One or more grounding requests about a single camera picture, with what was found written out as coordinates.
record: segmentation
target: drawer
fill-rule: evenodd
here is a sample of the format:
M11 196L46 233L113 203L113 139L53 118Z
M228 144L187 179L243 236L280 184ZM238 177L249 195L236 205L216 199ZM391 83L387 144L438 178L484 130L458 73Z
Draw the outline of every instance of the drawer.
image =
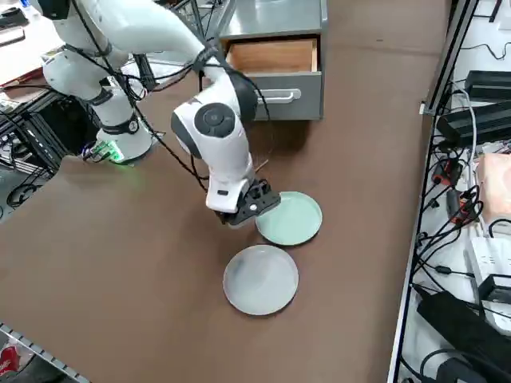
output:
M315 38L233 43L227 61L257 84L272 120L320 118L323 74ZM267 119L261 99L255 118Z

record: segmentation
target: power strip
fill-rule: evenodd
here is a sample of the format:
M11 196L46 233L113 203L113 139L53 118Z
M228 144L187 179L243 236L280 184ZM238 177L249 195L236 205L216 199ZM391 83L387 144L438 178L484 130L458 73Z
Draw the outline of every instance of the power strip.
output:
M511 275L511 241L503 238L476 237L467 249L472 271L479 287L491 274ZM486 309L511 317L511 305L481 301ZM486 311L488 322L502 335L511 336L511 319Z

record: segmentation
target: drawer handle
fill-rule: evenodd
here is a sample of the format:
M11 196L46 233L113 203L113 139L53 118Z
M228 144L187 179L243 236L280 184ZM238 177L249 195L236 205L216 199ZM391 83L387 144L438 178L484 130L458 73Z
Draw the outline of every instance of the drawer handle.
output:
M261 93L267 104L290 104L302 96L300 89L263 89ZM263 99L259 97L257 102L262 105Z

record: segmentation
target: black cable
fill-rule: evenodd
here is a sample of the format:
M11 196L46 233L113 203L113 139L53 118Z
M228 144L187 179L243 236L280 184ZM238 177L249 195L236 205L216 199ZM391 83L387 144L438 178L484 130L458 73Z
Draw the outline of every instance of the black cable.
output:
M495 60L500 61L500 60L503 60L505 58L505 56L508 54L507 47L509 44L511 44L511 41L508 41L504 44L504 48L502 50L502 56L500 56L500 57L498 57L495 54L495 52L490 48L490 46L488 44L479 44L479 45L469 46L467 48L461 48L461 50L477 49L477 48L481 48L482 46L484 46L489 51L489 54L491 54Z
M490 313L493 313L493 314L496 314L496 315L500 315L503 318L511 319L511 317L509 315L506 315L506 314L503 314L503 313L499 313L498 311L495 311L495 310L488 309L488 308L484 307L483 305L481 305L481 308L484 311L489 311Z
M490 236L490 238L494 238L493 237L493 226L495 226L496 223L500 223L500 222L506 222L506 223L511 223L511 220L510 219L506 219L506 218L499 218L499 219L495 219L489 226L488 226L488 234Z
M465 221L462 225L455 225L455 227L453 229L450 229L448 230L447 232L444 232L442 233L442 231L447 227L447 225L449 225L450 222L450 218L447 220L446 223L444 223L442 225L442 227L440 227L440 229L437 230L437 232L431 236L431 240L426 244L425 248L422 249L422 251L418 254L416 254L416 257L417 259L421 259L423 262L428 262L431 257L436 253L438 252L440 249L442 249L443 247L447 246L447 245L450 245L451 243L455 242L456 240L459 239L460 235L461 235L461 229L469 224L471 224L473 221L475 221L479 215L481 215L482 213L482 210L484 208L484 204L482 201L479 201L477 200L475 203L472 203L469 207L475 207L476 205L479 206L479 211L477 212L477 214L475 214L473 217L470 217L467 221ZM460 207L455 213L454 213L454 216L456 216L462 209L466 209L466 205L465 206L462 206ZM440 241L442 241L446 235L449 235L451 234L452 232L454 231L458 231L457 235L456 235L456 238L454 238L453 240L447 242L447 243L444 243L442 246L440 246L439 248L435 249L431 254L428 255L428 257L426 259L422 259L422 256L434 245L436 245L437 243L439 243ZM419 265L419 267L417 267L413 272L412 272L412 275L417 273L421 268L423 268L423 264Z
M402 365L404 365L406 367L406 369L408 371L410 371L412 373L412 375L414 375L418 380L421 380L421 375L415 371L411 365L409 365L406 361L405 361L405 358L404 357L399 357L399 361L402 363Z
M195 179L197 180L197 182L199 183L200 185L200 188L202 190L204 190L205 192L208 191L208 189L202 184L202 179L204 179L205 177L200 177L199 176L199 173L197 172L197 168L195 166L195 159L193 158L193 154L190 154L190 163L192 164L192 170L193 170L193 174L195 176Z
M9 116L7 113L3 112L2 110L0 110L0 113L12 124L16 127L16 129L18 131L22 131L22 127L19 123L17 123L16 121L14 121L11 116ZM14 157L13 157L13 141L10 142L10 151L9 151L9 160L10 160L10 166L16 170L16 162L14 162Z
M208 26L206 26L206 32L204 32L204 38L206 38L208 36L209 23L211 22L211 17L213 15L213 12L215 11L216 2L217 2L217 0L213 0L213 4L211 6L211 10L209 11Z
M77 12L77 15L78 17L80 18L81 20L81 23L82 25L84 26L87 34L90 36L91 40L93 41L93 44L96 46L96 49L97 49L97 52L101 55L101 58L103 59L103 61L105 62L105 65L106 65L106 68L108 69L107 70L107 73L111 73L112 76L114 76L114 78L116 78L117 82L119 82L119 85L121 86L122 90L125 92L126 96L128 96L128 100L129 100L129 103L131 104L131 106L133 107L133 109L136 111L137 115L140 117L140 119L142 120L142 122L145 124L146 128L151 132L151 134L153 135L154 138L156 138L156 140L167 150L168 153L170 153L170 155L172 157L174 157L174 159L179 163L179 165L184 169L186 170L188 173L190 173L192 176L194 176L196 179L198 179L198 175L188 167L187 164L185 164L183 162L183 160L158 136L158 134L155 132L155 130L153 129L153 127L150 125L150 123L147 121L147 119L145 118L144 114L140 111L140 109L138 108L138 105L137 103L135 102L135 100L129 96L129 91L127 90L126 88L126 84L125 84L125 81L123 81L123 77L122 75L120 75L119 73L117 73L113 67L110 65L109 63L109 60L108 58L103 54L103 51L101 49L101 47L99 46L99 44L97 43L97 40L96 38L94 37L92 31L90 30L89 26L87 25L87 22L85 21L84 17L83 17L83 14L81 14L81 11L79 10L78 6L77 6L77 1L76 0L71 0L71 2L73 3L73 6ZM267 113L267 116L268 116L268 119L270 120L270 113L269 113L269 110L267 108L267 103L266 103L266 100L263 96L263 94L261 93L259 87L257 87L257 85L248 77L246 77L244 74L242 74L241 72L235 70L235 69L231 69L231 68L228 68L227 66L222 66L222 65L213 65L213 64L210 64L208 66L218 66L218 67L221 67L221 68L224 68L224 70L229 71L231 73L237 73L239 76L241 76L243 79L245 79L247 82L249 82L250 84L252 84L252 86L254 86L254 88L256 89L256 91L258 92L258 94L262 97L263 99L263 104L264 104L264 108L266 109L266 113ZM172 84L176 84L178 81L181 81L185 76L186 74L188 74L190 72L190 70L192 70L192 63L186 65L184 68L180 69L178 72L175 72L173 73L172 75L170 75L169 77L174 77L180 73L184 73L184 76L178 78L176 81L173 81Z
M422 260L419 260L418 262L421 265L421 267L424 266ZM437 279L433 275L431 275L431 273L426 268L423 268L422 270L424 271L424 274L426 274L427 277L431 280L431 282L433 282L440 289L440 291L447 291L447 289L444 286L442 286L440 282L437 281Z
M101 156L101 158L99 160L93 160L93 163L99 164L100 162L103 162L103 161L107 160L108 158L110 158L111 155L112 155L112 153L107 152L103 156Z
M461 351L459 349L437 349L436 351L426 355L426 357L422 360L421 368L419 370L419 374L420 374L421 378L427 378L424 375L424 368L426 367L426 363L432 357L434 357L435 355L439 355L440 353L458 353L458 354L462 355L463 357L466 357L470 361L476 361L477 363L484 365L486 368L489 368L492 371L494 371L495 373L498 373L499 375L501 375L502 377L505 377L505 379L508 382L511 382L511 374L505 372L503 369L501 369L497 365L493 364L491 361L485 360L482 357L473 355L472 353L467 353L466 351Z
M195 176L193 174L193 171L192 169L190 169L188 167L187 164L185 164L183 162L183 160L158 136L158 134L155 132L155 130L153 129L153 127L149 124L149 122L147 121L147 119L145 118L145 116L142 114L142 112L140 111L140 109L138 108L137 106L137 103L129 96L129 92L128 90L126 89L125 87L125 84L124 82L122 81L122 78L120 78L119 74L115 72L115 70L113 70L113 67L110 65L109 61L108 61L108 58L105 57L103 54L102 54L102 50L101 50L101 47L99 46L99 44L97 43L97 40L96 38L94 37L94 34L92 33L92 31L90 30L89 26L87 25L87 22L85 21L84 17L83 17L83 14L81 14L81 11L80 9L78 8L78 5L77 5L77 1L76 0L71 0L71 2L73 3L73 6L77 12L77 15L78 17L80 18L81 20L81 23L83 24L87 34L90 36L91 40L93 41L93 44L96 46L96 49L97 49L97 52L99 52L101 54L101 57L103 59L103 61L105 62L106 64L106 67L108 68L107 72L108 73L114 73L112 74L116 79L117 81L119 82L122 90L126 93L126 96L128 96L128 100L129 100L129 103L131 104L131 106L135 109L135 111L137 112L137 115L140 117L140 119L142 120L142 122L145 124L146 128L151 132L151 134L153 135L154 138L156 138L156 140L167 150L167 152L170 153L170 155L172 157L174 157L174 159L179 163L179 165L184 169L186 170L188 173L190 173L192 176Z
M264 112L266 113L267 120L271 121L270 110L268 109L268 104L266 102L266 98L264 97L263 92L261 92L261 89L259 88L259 86L257 86L257 84L250 77L245 76L244 73L240 72L237 69L231 68L231 67L229 67L227 65L205 64L204 66L211 66L211 67L216 67L216 68L224 68L224 70L226 72L234 73L235 75L243 78L246 82L248 82L250 85L252 85L252 87L256 90L256 92L259 95L259 97L261 97L261 100L262 100L263 106L264 106Z
M438 291L438 290L435 290L435 289L432 289L431 287L428 287L428 286L424 286L424 285L421 285L420 283L415 283L415 282L411 282L410 285L412 286L419 286L421 287L422 289L426 289L426 290L429 290L433 293L441 293L441 291Z
M45 172L46 170L44 168L35 169L33 172L31 172L17 187L10 191L9 195L7 196L6 201L7 206L15 210L18 207L20 207L25 201L27 201L29 197L26 197L26 193L27 192L34 193L41 187L41 185L34 185L34 182ZM27 183L27 181L32 176L34 177L34 179Z
M426 193L424 193L424 198L426 198L437 186L438 184L431 185L431 188Z
M166 90L167 88L170 88L171 86L174 86L178 82L182 81L188 74L192 72L192 65L186 65L182 69L178 70L177 72L173 73L172 75L166 76L166 77L156 77L155 80L160 80L161 78L169 78L169 77L176 77L175 80L172 80L166 84L157 86L155 89L153 89L152 93L158 93L163 90Z
M447 192L448 192L451 188L452 188L452 186L451 186L451 185L446 186L445 188L443 188L443 189L442 189L442 191L440 191L440 192L439 192L439 193L438 193L435 197L433 197L432 199L430 199L430 200L428 201L428 203L424 205L424 207L423 207L423 208L422 208L422 210L421 210L421 213L423 213L424 211L428 210L428 209L429 209L432 205L434 205L434 203L435 203L436 201L438 201L438 199L439 199L440 197L442 197L444 194L446 194L446 193L447 193Z
M424 263L424 266L429 267L430 269L433 269L437 273L442 274L442 275L456 274L456 275L464 275L469 278L475 278L475 275L473 273L466 273L463 271L454 271L450 267L443 266L443 265L431 266L429 263L422 261L422 260L421 260L421 262Z

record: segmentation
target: wire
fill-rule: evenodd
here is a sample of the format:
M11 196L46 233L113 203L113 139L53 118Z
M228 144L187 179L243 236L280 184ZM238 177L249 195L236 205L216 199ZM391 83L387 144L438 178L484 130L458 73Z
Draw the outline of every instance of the wire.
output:
M213 12L215 11L215 8L216 8L216 2L217 2L217 0L213 0L213 4L211 6L211 10L209 11L208 26L206 26L206 32L204 32L204 37L205 38L208 36L209 23L211 22L211 16L213 15Z
M426 198L437 186L438 184L431 185L431 188L426 193L424 193L424 198Z
M419 261L419 263L421 263L421 266L424 266L424 265L423 265L423 263L424 263L424 262L423 262L422 260L420 260L420 259L419 259L418 261ZM433 275L431 275L431 274L430 274L430 272L429 272L426 268L423 268L422 270L424 271L424 274L426 274L426 275L427 275L427 277L431 280L431 282L433 282L436 286L438 286L438 288L440 289L440 291L447 291L447 289L446 289L444 286L442 286L442 285L441 285L441 284L437 281L437 279L436 279Z
M455 82L453 83L454 87L459 90L461 93L463 93L463 96L465 96L467 103L469 104L469 111L470 111L470 117L472 118L472 150L470 151L469 156L469 187L471 188L473 186L472 184L472 177L473 177L473 157L476 154L476 143L477 143L477 126L476 126L476 114L473 111L472 105L470 103L470 96L469 94L462 89L458 84Z
M430 269L433 269L437 273L442 274L442 275L456 274L456 275L464 275L469 278L475 278L475 275L473 273L466 273L463 271L454 271L450 267L443 266L443 265L431 266L429 263L427 263L426 261L422 261L422 260L421 260L421 262L424 263L424 266L429 267Z
M22 127L19 123L14 121L7 113L0 110L0 113L12 124L16 127L18 131L22 131ZM10 142L10 150L9 150L9 160L10 160L10 166L12 169L17 170L16 162L13 157L13 141Z
M447 193L447 191L449 191L450 189L452 188L451 185L445 187L442 191L440 191L435 197L433 197L432 199L430 199L428 201L428 203L426 205L424 205L424 207L422 208L422 211L421 213L423 213L424 211L426 211L427 209L429 209L432 205L434 205L434 203L440 198L442 197L444 194Z
M7 196L7 206L15 210L25 201L27 201L29 197L26 197L26 193L35 192L41 187L41 185L34 185L34 182L45 172L47 172L47 170L44 168L35 169L33 172L31 172L17 187L10 191L9 195ZM27 182L32 176L34 179L30 182Z
M190 163L192 164L193 174L194 174L194 176L195 176L195 178L196 178L197 182L199 183L200 188L201 188L202 190L204 190L205 192L207 192L207 191L208 191L208 189L207 189L207 188L206 188L206 187L202 184L202 180L205 180L205 179L206 179L206 177L201 177L201 176L199 176L199 173L197 172L197 168L196 168L196 166L195 166L195 159L194 159L194 157L193 157L193 154L190 154Z
M496 223L500 223L500 222L506 222L506 223L511 223L511 219L506 219L506 218L499 218L499 219L495 219L489 226L488 226L488 234L489 234L489 237L490 238L495 238L493 237L493 226L495 226Z
M129 96L129 92L128 90L126 89L125 87L125 83L122 81L122 78L121 76L119 75L119 73L116 73L115 70L113 70L113 67L110 65L109 63L109 60L107 57L105 57L103 54L102 54L102 50L101 50L101 47L99 46L99 44L97 43L97 40L96 38L94 37L94 34L92 33L92 31L90 30L89 26L87 25L87 22L85 21L84 17L83 17L83 14L81 14L81 11L80 9L78 8L78 5L77 5L77 0L71 0L71 2L73 3L73 6L77 12L77 15L78 17L80 18L81 20L81 23L82 25L84 26L85 28L85 31L87 32L87 34L90 36L91 40L93 41L93 44L96 46L96 49L97 49L97 52L99 52L101 54L101 57L103 59L103 61L105 62L106 64L106 67L108 68L107 72L108 73L112 73L112 75L118 80L119 82L119 85L121 86L122 90L126 93L126 95L128 96L128 100L129 100L129 103L131 104L131 106L135 109L135 111L137 112L137 115L140 117L140 119L142 120L142 122L145 124L146 128L151 132L151 134L153 135L154 138L156 138L156 140L167 150L168 153L170 153L170 155L172 157L174 157L174 159L179 163L179 165L184 169L186 170L188 173L190 173L192 176L195 176L195 174L193 173L193 170L190 169L188 167L187 164L185 164L183 162L183 160L158 136L158 134L155 132L155 130L153 129L153 127L151 126L151 124L147 121L147 119L145 118L144 114L142 114L142 112L140 111L140 109L138 108L137 106L137 103Z
M420 374L421 378L425 378L426 377L424 375L424 368L426 367L426 363L432 357L434 357L435 355L439 355L440 353L458 353L458 354L468 358L469 360L477 361L477 363L480 363L480 364L484 365L486 368L491 369L495 373L498 373L499 375L505 377L505 379L507 381L511 382L511 374L505 372L503 369L501 369L497 365L493 364L491 361L485 360L485 359L483 359L483 358L481 358L481 357L479 357L477 355L474 355L472 353L467 353L466 351L461 351L460 349L437 349L436 351L426 355L426 357L422 360L421 368L419 370L419 374Z
M399 357L399 361L402 363L402 365L404 365L406 367L406 369L408 371L410 371L412 373L412 375L414 375L417 379L421 380L421 375L415 371L411 365L409 365L406 361L405 361L405 358L404 357Z
M129 103L131 104L131 106L133 107L133 109L136 111L137 115L139 116L139 118L142 120L142 122L145 124L146 128L151 132L151 134L153 135L154 138L156 138L156 140L167 150L168 153L170 153L170 155L172 157L174 157L174 159L179 163L179 165L184 169L186 170L188 173L190 173L192 176L194 176L196 179L200 180L199 176L196 174L196 172L194 172L192 169L190 169L188 167L187 164L185 164L183 162L183 160L158 136L158 134L156 133L156 131L153 129L153 127L151 126L151 124L147 121L147 119L145 118L144 114L141 112L141 110L138 108L137 106L137 103L135 102L135 100L133 99L133 97L130 96L130 93L129 93L129 90L127 89L126 87L126 84L125 82L126 81L123 81L123 75L120 75L119 73L117 73L113 67L110 65L109 63L109 60L108 58L103 54L103 51L101 49L101 47L99 46L99 44L97 43L97 40L96 38L94 37L92 31L90 30L89 26L87 25L87 22L85 21L84 17L83 17L83 14L81 13L80 9L78 8L77 6L77 0L71 0L71 2L73 3L73 6L77 12L77 15L78 17L80 18L81 20L81 23L82 25L84 26L85 28L85 31L87 32L87 34L90 36L93 44L96 46L96 50L97 52L101 55L101 58L103 59L103 62L105 63L106 65L106 71L107 73L111 73L111 75L116 78L117 82L119 82L119 85L121 86L122 90L126 93L126 95L128 96L128 99L129 99ZM268 116L268 119L270 120L270 113L268 111L268 108L267 108L267 103L266 103L266 100L263 96L263 94L261 93L259 87L257 87L257 85L248 77L246 77L244 74L242 74L241 72L235 70L235 69L232 69L232 68L228 68L227 66L222 66L222 65L213 65L213 64L210 64L210 65L207 65L207 66L218 66L218 67L221 67L221 68L224 68L224 70L226 70L226 72L231 72L231 73L236 73L238 74L240 77L242 77L245 81L249 82L250 84L252 84L252 86L254 86L254 88L257 90L258 94L261 96L261 98L263 99L263 104L264 104L264 108L266 110L266 113L267 113L267 116ZM189 73L189 71L192 70L192 63L186 65L184 68L180 69L179 71L173 73L172 75L170 76L164 76L164 77L157 77L156 80L158 79L161 79L161 78L168 78L168 77L175 77L176 75L180 75L180 74L184 74L182 77L178 77L178 79L176 81L171 81L172 82L172 85L176 84L177 82L181 81L185 76L186 74ZM169 86L171 85L165 85L164 86L164 89L168 88Z
M430 238L430 241L426 244L425 248L417 254L417 259L421 259L423 262L428 262L431 257L437 253L438 251L440 251L442 248L450 245L451 243L454 243L455 241L457 241L459 239L459 237L461 236L461 229L469 224L471 224L474 220L476 220L479 215L481 215L482 213L482 209L484 207L484 203L482 201L476 201L475 203L472 203L470 205L470 207L475 207L476 205L479 206L479 211L477 212L476 215L474 215L473 217L470 217L470 219L468 219L467 221L465 221L462 225L455 225L455 227L453 229L450 229L448 230L447 232L444 232L442 233L442 231L447 227L447 225L450 223L450 219L447 220L446 223L444 223L442 225L442 227L440 227L440 229L437 230L437 232L432 235ZM465 206L462 206L460 207L454 214L453 216L456 216L457 214L459 214L459 212L462 210L462 209L466 209ZM436 245L437 243L441 242L447 235L451 234L452 232L454 231L458 231L458 233L456 234L456 237L452 240L450 240L449 242L447 243L444 243L443 245L441 245L439 248L435 249L432 253L430 253L426 259L422 259L422 256L434 245ZM412 273L415 274L417 273L421 268L423 268L423 264L420 264Z
M441 287L441 291L438 291L438 290L432 289L431 287L421 285L420 283L412 282L411 285L412 286L419 286L419 287L421 287L421 288L423 288L425 290L429 290L429 291L434 292L434 293L441 293L442 291L447 291L447 290L445 290L441 286L440 286ZM484 311L489 311L490 313L493 313L493 314L496 314L496 315L500 315L503 318L511 319L511 316L509 316L509 315L506 315L506 314L503 314L503 313L499 313L498 311L488 309L488 308L486 308L484 306L479 307L475 303L467 302L467 301L464 301L464 300L459 299L459 298L457 298L457 300L461 301L461 302L464 302L472 310L478 310L479 308L482 308Z
M486 47L486 49L489 51L489 53L493 56L493 58L495 60L503 60L505 58L505 56L507 55L507 46L511 44L511 41L509 42L506 42L504 44L504 48L502 49L502 56L498 57L495 52L489 47L488 44L479 44L479 45L474 45L474 46L469 46L469 47L466 47L466 48L461 48L461 50L471 50L471 49L477 49L477 48L481 48L482 46Z
M210 67L214 67L214 68L223 68L228 73L234 73L235 75L241 77L246 82L248 82L255 89L255 91L257 92L259 97L261 97L261 101L263 102L264 112L266 113L267 121L269 121L270 125L271 125L271 147L270 147L270 150L268 150L267 159L255 167L255 172L258 172L264 165L266 165L269 162L271 154L273 153L273 150L275 149L275 129L273 128L273 123L271 121L270 109L268 108L268 104L266 102L266 97L263 95L263 92L261 92L261 89L259 88L259 86L257 86L257 84L250 77L245 76L245 74L243 72L240 72L239 70L234 69L228 65L205 64L204 66L210 66Z

